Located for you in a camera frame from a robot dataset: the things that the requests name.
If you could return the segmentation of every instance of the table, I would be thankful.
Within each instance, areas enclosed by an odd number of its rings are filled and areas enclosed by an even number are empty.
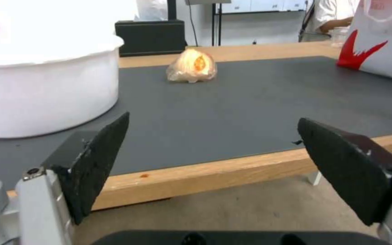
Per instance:
[[[217,62],[326,56],[336,59],[339,50],[328,43],[296,43],[199,48]],[[121,68],[168,65],[177,55],[121,58]],[[375,138],[392,152],[392,135]],[[110,176],[93,210],[194,194],[248,183],[315,172],[305,149],[288,150],[209,163]]]

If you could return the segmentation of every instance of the black foam pad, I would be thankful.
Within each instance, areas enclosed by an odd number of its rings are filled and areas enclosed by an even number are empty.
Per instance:
[[[319,171],[362,222],[382,222],[392,203],[392,154],[364,135],[307,118],[298,131]]]
[[[75,224],[79,225],[83,218],[90,214],[96,197],[110,175],[128,126],[129,113],[125,113],[104,127],[91,141],[81,142],[84,150],[73,158],[70,167],[59,161],[48,163],[50,169],[59,177],[67,207]],[[58,151],[59,149],[52,155],[53,159],[58,158]]]

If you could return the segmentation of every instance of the plastic container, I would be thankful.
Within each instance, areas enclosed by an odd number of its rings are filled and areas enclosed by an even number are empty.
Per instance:
[[[0,138],[64,130],[118,99],[118,48],[109,35],[57,42],[0,40]]]
[[[340,48],[344,45],[347,39],[348,28],[345,27],[335,27],[331,31],[331,46]]]

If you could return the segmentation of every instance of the black box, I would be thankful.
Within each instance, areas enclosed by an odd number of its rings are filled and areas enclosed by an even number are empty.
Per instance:
[[[153,54],[179,54],[185,50],[185,28],[182,20],[119,21],[116,35],[125,44],[119,55],[141,56]]]

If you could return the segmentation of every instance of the white shirt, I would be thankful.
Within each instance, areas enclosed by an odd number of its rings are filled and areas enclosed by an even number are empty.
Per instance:
[[[314,0],[315,14],[313,30],[320,32],[320,27],[330,20],[342,20],[353,17],[360,0]]]

